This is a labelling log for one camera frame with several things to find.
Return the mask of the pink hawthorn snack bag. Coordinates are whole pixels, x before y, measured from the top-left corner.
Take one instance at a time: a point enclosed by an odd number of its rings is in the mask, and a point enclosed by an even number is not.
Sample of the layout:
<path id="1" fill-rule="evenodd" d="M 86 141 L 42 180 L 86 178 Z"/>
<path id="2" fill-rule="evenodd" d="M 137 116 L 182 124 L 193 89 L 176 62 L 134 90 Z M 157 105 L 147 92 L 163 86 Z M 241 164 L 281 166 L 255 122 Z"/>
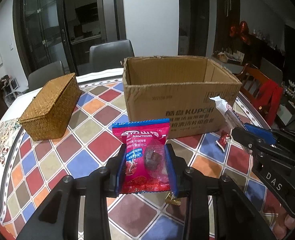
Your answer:
<path id="1" fill-rule="evenodd" d="M 119 122 L 112 133 L 126 144 L 126 176 L 122 194 L 169 191 L 165 145 L 169 119 Z"/>

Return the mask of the long black snack stick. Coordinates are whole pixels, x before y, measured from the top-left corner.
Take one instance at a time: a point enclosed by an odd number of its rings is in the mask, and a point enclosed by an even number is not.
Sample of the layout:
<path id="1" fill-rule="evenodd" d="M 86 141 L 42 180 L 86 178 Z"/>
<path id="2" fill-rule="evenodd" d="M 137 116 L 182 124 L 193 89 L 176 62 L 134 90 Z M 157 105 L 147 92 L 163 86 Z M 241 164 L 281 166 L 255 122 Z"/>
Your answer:
<path id="1" fill-rule="evenodd" d="M 237 115 L 233 107 L 225 99 L 222 99 L 220 96 L 211 97 L 209 99 L 215 102 L 216 109 L 224 117 L 228 127 L 231 129 L 228 133 L 232 134 L 232 129 L 236 127 L 246 129 L 239 115 Z"/>

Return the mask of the small red snack packet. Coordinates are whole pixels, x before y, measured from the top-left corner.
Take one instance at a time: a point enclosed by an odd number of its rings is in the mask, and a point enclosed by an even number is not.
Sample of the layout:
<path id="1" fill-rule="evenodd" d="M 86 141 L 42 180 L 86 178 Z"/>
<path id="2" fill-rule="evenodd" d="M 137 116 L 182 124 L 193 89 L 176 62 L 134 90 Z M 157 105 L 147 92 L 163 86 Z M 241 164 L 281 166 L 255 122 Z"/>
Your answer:
<path id="1" fill-rule="evenodd" d="M 215 141 L 216 145 L 222 150 L 222 152 L 226 152 L 226 148 L 228 143 L 231 140 L 231 134 L 226 131 L 221 131 L 220 138 Z"/>

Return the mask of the gold wrapped candy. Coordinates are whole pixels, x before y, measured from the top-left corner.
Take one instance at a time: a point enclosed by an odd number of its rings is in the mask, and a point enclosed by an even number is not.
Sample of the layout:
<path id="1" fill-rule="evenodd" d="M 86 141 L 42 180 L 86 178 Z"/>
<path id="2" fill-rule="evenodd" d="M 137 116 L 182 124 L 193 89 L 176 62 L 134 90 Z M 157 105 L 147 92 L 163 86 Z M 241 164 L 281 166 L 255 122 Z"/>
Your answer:
<path id="1" fill-rule="evenodd" d="M 169 205 L 175 205 L 180 206 L 181 205 L 181 199 L 174 196 L 172 192 L 169 192 L 168 195 L 165 198 L 165 202 Z"/>

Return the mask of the red cloth on chair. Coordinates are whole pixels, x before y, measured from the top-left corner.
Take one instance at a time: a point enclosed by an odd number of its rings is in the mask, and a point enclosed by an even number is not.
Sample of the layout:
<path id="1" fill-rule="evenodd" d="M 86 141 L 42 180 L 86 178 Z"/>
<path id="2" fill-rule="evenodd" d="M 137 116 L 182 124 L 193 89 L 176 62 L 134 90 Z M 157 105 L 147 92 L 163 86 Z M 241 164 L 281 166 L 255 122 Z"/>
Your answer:
<path id="1" fill-rule="evenodd" d="M 259 89 L 258 96 L 253 105 L 269 126 L 273 124 L 276 118 L 282 96 L 282 87 L 271 79 L 265 82 Z"/>

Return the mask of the colourful checkered table mat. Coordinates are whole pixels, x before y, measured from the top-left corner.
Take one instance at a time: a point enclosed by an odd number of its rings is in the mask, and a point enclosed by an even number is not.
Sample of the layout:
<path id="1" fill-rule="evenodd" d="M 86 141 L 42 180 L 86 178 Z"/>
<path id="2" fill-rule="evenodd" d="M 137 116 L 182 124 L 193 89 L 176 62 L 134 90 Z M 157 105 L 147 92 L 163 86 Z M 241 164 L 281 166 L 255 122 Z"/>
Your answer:
<path id="1" fill-rule="evenodd" d="M 14 239 L 274 239 L 295 218 L 295 133 L 271 130 L 244 93 L 229 129 L 215 103 L 131 122 L 125 81 L 60 77 L 42 139 L 19 121 L 43 90 L 18 97 L 0 122 L 0 230 Z M 287 239 L 295 239 L 295 228 Z"/>

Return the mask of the red wooden chair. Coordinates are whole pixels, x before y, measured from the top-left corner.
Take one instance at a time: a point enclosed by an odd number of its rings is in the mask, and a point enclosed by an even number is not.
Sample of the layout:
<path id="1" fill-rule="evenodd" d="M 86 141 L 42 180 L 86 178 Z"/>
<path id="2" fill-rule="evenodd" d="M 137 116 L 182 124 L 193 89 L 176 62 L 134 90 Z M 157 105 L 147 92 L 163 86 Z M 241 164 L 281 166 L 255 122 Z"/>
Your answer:
<path id="1" fill-rule="evenodd" d="M 269 78 L 250 63 L 246 63 L 236 77 L 242 83 L 240 91 L 259 113 L 263 113 L 269 103 L 266 86 Z"/>

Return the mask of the white low cabinet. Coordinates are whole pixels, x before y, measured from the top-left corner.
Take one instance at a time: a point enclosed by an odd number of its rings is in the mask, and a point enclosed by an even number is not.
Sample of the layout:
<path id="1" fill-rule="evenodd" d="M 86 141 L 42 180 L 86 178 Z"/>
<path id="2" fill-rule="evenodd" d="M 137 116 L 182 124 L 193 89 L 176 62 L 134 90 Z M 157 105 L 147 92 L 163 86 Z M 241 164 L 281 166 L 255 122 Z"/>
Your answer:
<path id="1" fill-rule="evenodd" d="M 243 68 L 244 68 L 241 65 L 222 62 L 222 61 L 220 61 L 218 58 L 216 58 L 214 56 L 212 56 L 211 59 L 214 60 L 215 62 L 217 62 L 218 64 L 220 64 L 221 66 L 225 67 L 226 69 L 228 69 L 231 73 L 233 73 L 235 75 L 241 73 L 243 71 Z"/>

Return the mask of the brown cardboard box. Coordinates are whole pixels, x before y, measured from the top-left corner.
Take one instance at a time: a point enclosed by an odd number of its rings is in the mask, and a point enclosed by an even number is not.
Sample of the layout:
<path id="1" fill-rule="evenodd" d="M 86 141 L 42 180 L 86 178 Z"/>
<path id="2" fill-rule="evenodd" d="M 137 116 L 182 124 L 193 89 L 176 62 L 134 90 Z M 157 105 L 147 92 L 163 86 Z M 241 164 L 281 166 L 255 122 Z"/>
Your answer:
<path id="1" fill-rule="evenodd" d="M 226 121 L 212 98 L 232 105 L 241 88 L 234 74 L 206 57 L 127 57 L 123 66 L 128 119 L 168 118 L 170 139 L 222 129 Z"/>

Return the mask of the woven wicker basket box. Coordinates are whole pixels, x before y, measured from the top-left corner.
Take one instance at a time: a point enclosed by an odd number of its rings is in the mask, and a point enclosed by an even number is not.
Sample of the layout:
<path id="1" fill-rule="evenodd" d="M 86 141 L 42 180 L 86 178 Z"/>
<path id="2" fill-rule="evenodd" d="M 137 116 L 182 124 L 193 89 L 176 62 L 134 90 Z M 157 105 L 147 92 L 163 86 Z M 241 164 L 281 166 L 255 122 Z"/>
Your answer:
<path id="1" fill-rule="evenodd" d="M 81 96 L 74 73 L 48 81 L 19 118 L 34 141 L 63 137 Z"/>

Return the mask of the red foil balloon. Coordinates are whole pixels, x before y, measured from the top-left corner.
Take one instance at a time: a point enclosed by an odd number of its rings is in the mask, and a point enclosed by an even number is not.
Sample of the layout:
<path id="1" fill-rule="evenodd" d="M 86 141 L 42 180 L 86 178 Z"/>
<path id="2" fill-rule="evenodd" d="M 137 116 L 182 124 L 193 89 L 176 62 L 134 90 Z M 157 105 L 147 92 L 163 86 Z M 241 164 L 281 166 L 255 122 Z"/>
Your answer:
<path id="1" fill-rule="evenodd" d="M 241 21 L 239 25 L 230 26 L 230 37 L 239 37 L 245 44 L 250 45 L 251 39 L 246 21 Z"/>

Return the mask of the grey dining chair back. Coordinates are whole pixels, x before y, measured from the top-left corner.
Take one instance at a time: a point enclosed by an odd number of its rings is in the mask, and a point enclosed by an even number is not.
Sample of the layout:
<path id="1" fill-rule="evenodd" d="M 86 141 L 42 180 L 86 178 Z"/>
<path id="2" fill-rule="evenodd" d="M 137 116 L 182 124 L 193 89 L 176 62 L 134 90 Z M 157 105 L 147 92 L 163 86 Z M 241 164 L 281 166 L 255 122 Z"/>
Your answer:
<path id="1" fill-rule="evenodd" d="M 134 57 L 130 40 L 102 43 L 89 50 L 89 64 L 94 72 L 120 68 L 127 57 Z"/>

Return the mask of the grey dining chair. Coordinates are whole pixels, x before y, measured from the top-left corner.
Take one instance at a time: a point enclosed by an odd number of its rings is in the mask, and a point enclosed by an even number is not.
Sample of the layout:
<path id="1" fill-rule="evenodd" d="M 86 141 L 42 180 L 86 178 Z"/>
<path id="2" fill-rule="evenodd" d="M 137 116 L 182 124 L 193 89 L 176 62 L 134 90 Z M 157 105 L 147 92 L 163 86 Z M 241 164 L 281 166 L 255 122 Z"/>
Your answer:
<path id="1" fill-rule="evenodd" d="M 89 64 L 94 72 L 120 68 L 127 57 L 134 57 L 130 40 L 102 43 L 89 50 Z"/>
<path id="2" fill-rule="evenodd" d="M 28 76 L 29 90 L 42 88 L 48 81 L 64 75 L 64 67 L 61 61 L 50 63 Z"/>

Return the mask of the grey dining chair left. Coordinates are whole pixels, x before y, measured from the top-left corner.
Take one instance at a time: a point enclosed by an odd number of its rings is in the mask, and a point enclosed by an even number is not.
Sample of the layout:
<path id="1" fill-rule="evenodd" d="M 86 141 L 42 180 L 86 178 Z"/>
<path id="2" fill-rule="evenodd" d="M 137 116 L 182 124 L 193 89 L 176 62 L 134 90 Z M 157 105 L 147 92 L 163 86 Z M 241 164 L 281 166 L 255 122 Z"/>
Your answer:
<path id="1" fill-rule="evenodd" d="M 48 81 L 64 75 L 64 67 L 61 61 L 50 63 L 28 76 L 29 90 L 42 88 Z"/>

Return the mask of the white shoe rack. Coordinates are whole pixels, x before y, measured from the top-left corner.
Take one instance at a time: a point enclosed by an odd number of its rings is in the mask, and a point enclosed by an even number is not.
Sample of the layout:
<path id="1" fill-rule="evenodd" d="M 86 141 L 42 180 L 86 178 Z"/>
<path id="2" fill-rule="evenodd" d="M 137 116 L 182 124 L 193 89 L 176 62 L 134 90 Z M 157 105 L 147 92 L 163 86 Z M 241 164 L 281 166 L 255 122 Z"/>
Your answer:
<path id="1" fill-rule="evenodd" d="M 3 95 L 3 99 L 7 105 L 10 107 L 12 103 L 16 100 L 19 96 L 18 89 L 19 85 L 17 83 L 16 78 L 11 77 L 9 75 L 4 75 L 0 79 L 0 91 Z"/>

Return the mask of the black glass sliding door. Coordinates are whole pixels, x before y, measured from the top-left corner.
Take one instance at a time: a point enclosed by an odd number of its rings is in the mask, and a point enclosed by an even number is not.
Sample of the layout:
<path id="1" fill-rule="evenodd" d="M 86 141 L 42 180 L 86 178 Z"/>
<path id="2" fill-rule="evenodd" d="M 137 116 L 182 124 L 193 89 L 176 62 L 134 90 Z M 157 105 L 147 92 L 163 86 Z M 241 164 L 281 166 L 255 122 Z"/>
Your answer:
<path id="1" fill-rule="evenodd" d="M 77 70 L 71 51 L 65 0 L 13 0 L 13 31 L 25 75 L 56 61 Z"/>

